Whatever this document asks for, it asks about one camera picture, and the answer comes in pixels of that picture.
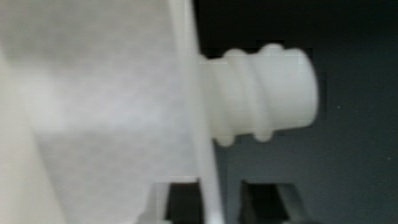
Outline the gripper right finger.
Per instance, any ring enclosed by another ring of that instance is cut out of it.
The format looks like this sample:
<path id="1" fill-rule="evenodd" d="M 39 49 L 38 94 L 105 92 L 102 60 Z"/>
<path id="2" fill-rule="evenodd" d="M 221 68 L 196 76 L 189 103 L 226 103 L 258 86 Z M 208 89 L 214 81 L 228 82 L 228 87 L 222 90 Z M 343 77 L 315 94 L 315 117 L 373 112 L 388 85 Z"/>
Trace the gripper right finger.
<path id="1" fill-rule="evenodd" d="M 309 215 L 290 183 L 242 182 L 240 224 L 306 224 Z"/>

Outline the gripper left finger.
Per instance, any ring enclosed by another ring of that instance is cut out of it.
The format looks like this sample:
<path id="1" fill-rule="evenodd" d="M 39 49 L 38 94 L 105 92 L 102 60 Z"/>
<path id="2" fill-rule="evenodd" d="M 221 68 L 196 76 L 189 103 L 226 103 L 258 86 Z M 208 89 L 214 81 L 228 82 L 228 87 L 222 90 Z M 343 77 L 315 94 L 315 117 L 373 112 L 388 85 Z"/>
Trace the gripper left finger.
<path id="1" fill-rule="evenodd" d="M 144 224 L 205 224 L 199 183 L 157 183 L 150 193 Z"/>

